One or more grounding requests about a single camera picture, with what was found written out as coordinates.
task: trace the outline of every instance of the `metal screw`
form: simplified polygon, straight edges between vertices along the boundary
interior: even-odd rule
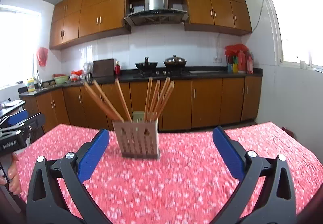
[[[74,153],[70,152],[70,153],[67,153],[66,156],[65,156],[67,159],[72,159],[74,157]]]
[[[37,162],[43,162],[44,161],[44,157],[43,156],[38,156],[37,158]]]
[[[255,151],[248,151],[248,156],[250,157],[256,157],[257,153]]]
[[[285,160],[286,160],[286,157],[285,157],[283,154],[279,154],[279,155],[278,155],[278,158],[279,158],[281,161],[285,161]]]

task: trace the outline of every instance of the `red floral tablecloth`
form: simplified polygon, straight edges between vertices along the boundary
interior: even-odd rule
[[[59,125],[19,155],[22,197],[27,198],[31,173],[38,156],[48,160],[76,152],[98,130]],[[262,157],[285,154],[293,176],[297,213],[323,182],[323,166],[315,155],[273,123],[226,130],[246,150]],[[219,212],[238,181],[231,177],[212,141],[212,132],[160,134],[161,158],[125,159],[110,132],[110,144],[92,177],[84,184],[114,224],[208,224]],[[243,215],[249,214],[260,193],[256,186]],[[71,212],[80,217],[62,180],[62,193]]]

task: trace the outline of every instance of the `white tile backsplash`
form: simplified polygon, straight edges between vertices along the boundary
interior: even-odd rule
[[[62,72],[70,74],[83,68],[88,60],[88,46],[92,46],[93,60],[114,58],[121,69],[135,69],[135,63],[164,60],[174,54],[185,58],[187,66],[225,66],[224,47],[241,43],[241,37],[214,32],[184,31],[183,24],[133,27],[132,34],[87,42],[62,50]],[[222,63],[214,63],[214,58]]]

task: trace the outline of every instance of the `range hood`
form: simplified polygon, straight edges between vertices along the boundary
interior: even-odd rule
[[[124,19],[130,26],[141,26],[185,22],[188,15],[184,10],[169,9],[168,0],[145,0],[145,10],[131,13]]]

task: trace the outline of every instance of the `blue gripper pad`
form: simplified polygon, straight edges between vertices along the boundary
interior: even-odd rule
[[[232,177],[240,181],[243,180],[245,176],[244,162],[230,142],[230,138],[221,130],[220,127],[213,130],[213,142],[222,156]]]
[[[19,113],[16,113],[14,115],[11,115],[8,120],[8,124],[13,126],[15,124],[20,123],[22,120],[26,120],[28,118],[28,112],[27,110],[22,110]]]
[[[79,162],[78,178],[82,183],[90,179],[97,164],[99,163],[105,149],[109,145],[110,136],[107,130],[102,130],[101,134],[92,143],[88,151]]]

